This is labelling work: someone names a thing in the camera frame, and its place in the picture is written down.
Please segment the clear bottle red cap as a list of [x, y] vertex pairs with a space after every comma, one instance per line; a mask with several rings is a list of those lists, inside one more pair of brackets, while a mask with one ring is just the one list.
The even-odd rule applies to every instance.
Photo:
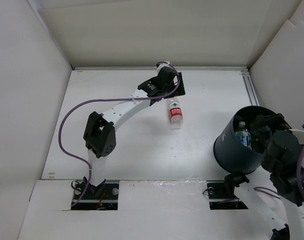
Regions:
[[183, 114], [177, 97], [167, 99], [169, 123], [172, 129], [179, 129], [183, 124]]

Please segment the clear bottle blue white label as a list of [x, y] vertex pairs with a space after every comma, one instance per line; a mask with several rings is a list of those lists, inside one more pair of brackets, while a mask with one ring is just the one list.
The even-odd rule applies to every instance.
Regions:
[[243, 146], [245, 146], [249, 149], [252, 149], [251, 148], [251, 134], [250, 134], [249, 130], [246, 128], [245, 122], [240, 121], [238, 123], [237, 129], [235, 131], [235, 135]]

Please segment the green plastic bottle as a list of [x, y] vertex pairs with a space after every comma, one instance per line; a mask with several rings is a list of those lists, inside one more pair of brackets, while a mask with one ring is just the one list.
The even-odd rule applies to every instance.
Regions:
[[260, 142], [255, 135], [251, 135], [251, 149], [254, 152], [259, 152], [260, 149]]

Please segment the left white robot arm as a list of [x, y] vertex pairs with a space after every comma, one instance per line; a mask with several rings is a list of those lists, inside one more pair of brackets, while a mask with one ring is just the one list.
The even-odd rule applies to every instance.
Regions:
[[116, 147], [116, 131], [121, 125], [158, 101], [183, 95], [182, 73], [162, 63], [158, 66], [157, 76], [138, 85], [129, 98], [118, 99], [117, 105], [103, 113], [94, 111], [89, 115], [83, 135], [91, 165], [89, 175], [83, 180], [87, 195], [98, 198], [103, 193], [106, 160]]

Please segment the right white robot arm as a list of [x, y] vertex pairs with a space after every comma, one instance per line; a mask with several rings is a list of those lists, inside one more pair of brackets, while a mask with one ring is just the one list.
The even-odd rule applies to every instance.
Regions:
[[285, 208], [287, 220], [279, 218], [257, 195], [245, 174], [231, 173], [224, 178], [223, 191], [241, 200], [260, 221], [271, 240], [304, 240], [304, 124], [292, 129], [282, 114], [259, 115], [250, 131], [263, 146], [261, 166]]

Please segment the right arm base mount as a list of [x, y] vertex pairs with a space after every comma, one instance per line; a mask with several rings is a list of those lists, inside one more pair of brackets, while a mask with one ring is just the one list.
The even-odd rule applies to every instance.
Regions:
[[210, 210], [247, 210], [248, 207], [230, 193], [224, 181], [208, 181], [203, 194], [208, 196]]

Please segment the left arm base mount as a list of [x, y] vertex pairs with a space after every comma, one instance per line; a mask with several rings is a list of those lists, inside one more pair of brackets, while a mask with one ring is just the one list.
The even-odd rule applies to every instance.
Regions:
[[80, 199], [85, 188], [84, 182], [71, 182], [73, 198], [71, 210], [75, 211], [116, 211], [118, 209], [119, 181], [105, 181], [97, 188], [88, 187]]

